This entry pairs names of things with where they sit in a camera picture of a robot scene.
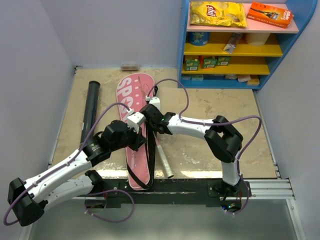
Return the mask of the pink badminton racket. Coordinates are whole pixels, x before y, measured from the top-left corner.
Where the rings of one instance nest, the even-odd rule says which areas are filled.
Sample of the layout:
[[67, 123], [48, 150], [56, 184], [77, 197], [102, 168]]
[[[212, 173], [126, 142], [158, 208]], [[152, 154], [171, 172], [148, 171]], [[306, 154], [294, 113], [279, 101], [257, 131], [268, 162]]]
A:
[[156, 149], [157, 149], [159, 157], [160, 157], [160, 161], [162, 163], [163, 173], [164, 173], [165, 177], [167, 179], [173, 178], [174, 177], [173, 171], [170, 167], [170, 164], [168, 162], [168, 159], [166, 157], [164, 149], [162, 148], [162, 146], [157, 138], [155, 138], [155, 144], [156, 144]]

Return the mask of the pink racket bag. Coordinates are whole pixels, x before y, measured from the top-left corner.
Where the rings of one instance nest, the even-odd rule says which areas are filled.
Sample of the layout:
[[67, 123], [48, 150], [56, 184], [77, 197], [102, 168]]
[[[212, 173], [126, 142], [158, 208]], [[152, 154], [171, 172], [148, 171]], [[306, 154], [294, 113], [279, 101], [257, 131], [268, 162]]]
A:
[[[117, 85], [116, 100], [127, 105], [135, 112], [146, 105], [145, 97], [148, 92], [154, 96], [151, 87], [155, 85], [153, 77], [147, 73], [133, 73], [124, 77]], [[147, 131], [145, 125], [141, 126], [142, 134], [148, 138], [138, 151], [127, 147], [126, 164], [129, 186], [135, 191], [151, 188], [154, 181], [156, 143], [153, 132]]]

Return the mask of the black shuttlecock tube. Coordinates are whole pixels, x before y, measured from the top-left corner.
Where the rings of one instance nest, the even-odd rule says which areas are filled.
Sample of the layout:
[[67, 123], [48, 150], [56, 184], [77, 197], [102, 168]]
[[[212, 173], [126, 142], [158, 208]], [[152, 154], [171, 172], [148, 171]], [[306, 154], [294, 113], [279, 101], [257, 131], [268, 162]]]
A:
[[101, 84], [98, 81], [93, 80], [88, 83], [88, 90], [82, 121], [82, 130], [80, 136], [81, 144], [86, 139], [96, 120], [100, 86]]

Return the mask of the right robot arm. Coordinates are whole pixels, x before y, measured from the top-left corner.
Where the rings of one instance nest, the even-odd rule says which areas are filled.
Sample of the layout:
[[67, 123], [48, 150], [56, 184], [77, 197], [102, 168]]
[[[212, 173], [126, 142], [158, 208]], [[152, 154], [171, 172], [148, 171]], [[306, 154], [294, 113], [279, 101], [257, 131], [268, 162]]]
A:
[[221, 161], [223, 192], [233, 197], [241, 190], [237, 157], [243, 136], [225, 117], [218, 115], [215, 119], [199, 120], [180, 117], [173, 112], [162, 114], [152, 104], [145, 105], [139, 112], [156, 133], [186, 135], [206, 141], [215, 158]]

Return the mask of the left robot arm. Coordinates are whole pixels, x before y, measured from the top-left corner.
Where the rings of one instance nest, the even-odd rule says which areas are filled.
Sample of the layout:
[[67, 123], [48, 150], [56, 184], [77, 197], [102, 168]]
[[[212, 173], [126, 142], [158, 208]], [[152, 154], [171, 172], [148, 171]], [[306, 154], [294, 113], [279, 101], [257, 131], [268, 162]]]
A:
[[8, 213], [22, 227], [37, 221], [49, 205], [46, 197], [67, 180], [110, 158], [112, 152], [126, 147], [138, 149], [147, 142], [139, 123], [114, 120], [83, 142], [82, 146], [54, 167], [28, 180], [17, 177], [9, 183]]

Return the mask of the green box left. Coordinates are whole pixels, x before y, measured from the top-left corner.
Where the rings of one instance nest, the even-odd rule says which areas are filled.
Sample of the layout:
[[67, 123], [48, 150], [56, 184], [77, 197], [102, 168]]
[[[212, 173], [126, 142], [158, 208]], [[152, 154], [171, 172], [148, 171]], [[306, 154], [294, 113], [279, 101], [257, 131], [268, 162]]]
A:
[[186, 72], [198, 71], [199, 65], [200, 62], [198, 58], [186, 58], [184, 61], [184, 70]]

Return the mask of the green box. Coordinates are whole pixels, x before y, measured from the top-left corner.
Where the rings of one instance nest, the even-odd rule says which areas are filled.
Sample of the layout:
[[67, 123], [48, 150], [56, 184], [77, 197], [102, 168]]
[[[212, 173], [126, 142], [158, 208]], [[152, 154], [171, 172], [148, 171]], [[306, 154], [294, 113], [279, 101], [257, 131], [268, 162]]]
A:
[[200, 62], [198, 58], [186, 58], [184, 61], [184, 70], [186, 72], [198, 71], [199, 65]]
[[230, 63], [230, 56], [218, 56], [217, 57], [217, 66], [227, 66]]
[[204, 58], [202, 61], [202, 69], [213, 69], [217, 65], [216, 58]]

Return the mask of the green box middle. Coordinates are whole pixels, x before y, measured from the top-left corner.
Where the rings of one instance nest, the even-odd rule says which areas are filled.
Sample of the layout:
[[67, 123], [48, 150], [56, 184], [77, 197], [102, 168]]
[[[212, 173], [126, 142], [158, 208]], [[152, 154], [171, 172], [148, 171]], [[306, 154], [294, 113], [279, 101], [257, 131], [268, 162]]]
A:
[[217, 65], [216, 58], [204, 58], [202, 61], [202, 69], [213, 69]]

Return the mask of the blue shelf unit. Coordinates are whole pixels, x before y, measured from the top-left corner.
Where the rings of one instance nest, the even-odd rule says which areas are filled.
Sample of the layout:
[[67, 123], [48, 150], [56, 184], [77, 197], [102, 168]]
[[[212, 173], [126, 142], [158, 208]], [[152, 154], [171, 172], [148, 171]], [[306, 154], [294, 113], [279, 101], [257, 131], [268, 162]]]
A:
[[[314, 15], [318, 0], [264, 0], [263, 4], [288, 9], [293, 19], [287, 28], [247, 20], [246, 28], [190, 24], [190, 1], [182, 1], [177, 54], [177, 79], [186, 88], [260, 90], [276, 71]], [[189, 32], [210, 32], [206, 45], [188, 42]], [[185, 71], [186, 56], [227, 56], [223, 52], [232, 33], [270, 33], [263, 46], [251, 46], [241, 39], [230, 54], [227, 66]]]

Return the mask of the green box right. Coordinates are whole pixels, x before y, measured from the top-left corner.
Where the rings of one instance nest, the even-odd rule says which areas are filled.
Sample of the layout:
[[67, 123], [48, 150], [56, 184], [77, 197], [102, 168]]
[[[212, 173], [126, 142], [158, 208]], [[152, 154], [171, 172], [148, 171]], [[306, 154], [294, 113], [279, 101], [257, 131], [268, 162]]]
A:
[[227, 66], [230, 63], [230, 56], [218, 56], [217, 57], [217, 66]]

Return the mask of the blue round tin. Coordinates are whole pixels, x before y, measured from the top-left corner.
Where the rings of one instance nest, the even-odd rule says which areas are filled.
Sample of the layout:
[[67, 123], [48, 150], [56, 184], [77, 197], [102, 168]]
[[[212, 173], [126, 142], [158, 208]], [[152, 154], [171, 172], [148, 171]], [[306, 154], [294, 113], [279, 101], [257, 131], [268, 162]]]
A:
[[187, 40], [194, 46], [205, 46], [210, 39], [210, 32], [189, 32]]

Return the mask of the silver foil packet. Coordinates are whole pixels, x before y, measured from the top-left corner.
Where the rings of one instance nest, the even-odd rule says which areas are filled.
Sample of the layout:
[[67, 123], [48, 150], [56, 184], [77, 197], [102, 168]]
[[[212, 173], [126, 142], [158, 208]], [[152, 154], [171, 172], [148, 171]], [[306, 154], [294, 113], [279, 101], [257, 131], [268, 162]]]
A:
[[243, 33], [241, 33], [241, 32], [232, 33], [227, 44], [223, 48], [223, 52], [228, 53], [228, 54], [232, 54], [234, 52], [234, 50], [236, 49], [236, 47], [242, 37], [243, 37]]

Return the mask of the yellow chips bag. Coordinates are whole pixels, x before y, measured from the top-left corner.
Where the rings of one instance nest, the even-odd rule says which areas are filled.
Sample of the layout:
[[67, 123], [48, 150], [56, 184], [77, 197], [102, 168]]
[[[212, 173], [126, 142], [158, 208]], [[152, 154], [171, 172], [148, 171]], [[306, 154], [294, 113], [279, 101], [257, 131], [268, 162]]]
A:
[[221, 26], [246, 28], [247, 20], [242, 3], [223, 1], [192, 1], [190, 24], [197, 26]]

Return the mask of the cream round container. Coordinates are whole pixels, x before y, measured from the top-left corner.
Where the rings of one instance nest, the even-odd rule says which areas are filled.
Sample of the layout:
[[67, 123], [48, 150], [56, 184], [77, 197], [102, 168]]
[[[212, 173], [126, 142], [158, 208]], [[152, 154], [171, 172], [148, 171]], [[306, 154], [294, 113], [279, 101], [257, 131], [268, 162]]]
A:
[[261, 47], [267, 42], [270, 35], [271, 33], [269, 32], [265, 32], [265, 33], [249, 32], [245, 34], [245, 41], [250, 46]]

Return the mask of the orange razor box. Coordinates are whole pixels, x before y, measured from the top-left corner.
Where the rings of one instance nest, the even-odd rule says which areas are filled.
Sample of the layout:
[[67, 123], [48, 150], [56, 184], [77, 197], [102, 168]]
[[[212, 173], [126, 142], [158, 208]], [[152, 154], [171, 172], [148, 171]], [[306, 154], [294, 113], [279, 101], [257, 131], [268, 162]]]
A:
[[294, 17], [292, 11], [254, 1], [246, 16], [250, 20], [287, 28]]

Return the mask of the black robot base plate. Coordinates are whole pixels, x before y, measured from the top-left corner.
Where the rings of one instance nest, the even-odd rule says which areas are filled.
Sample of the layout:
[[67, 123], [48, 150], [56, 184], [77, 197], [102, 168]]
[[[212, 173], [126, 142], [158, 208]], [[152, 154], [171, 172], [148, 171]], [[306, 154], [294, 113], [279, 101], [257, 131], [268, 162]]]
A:
[[147, 190], [133, 190], [127, 179], [105, 179], [104, 186], [94, 188], [89, 197], [105, 200], [108, 208], [119, 208], [122, 204], [136, 205], [205, 205], [235, 210], [240, 207], [239, 197], [251, 197], [250, 184], [240, 181], [236, 186], [227, 186], [221, 178], [155, 179]]

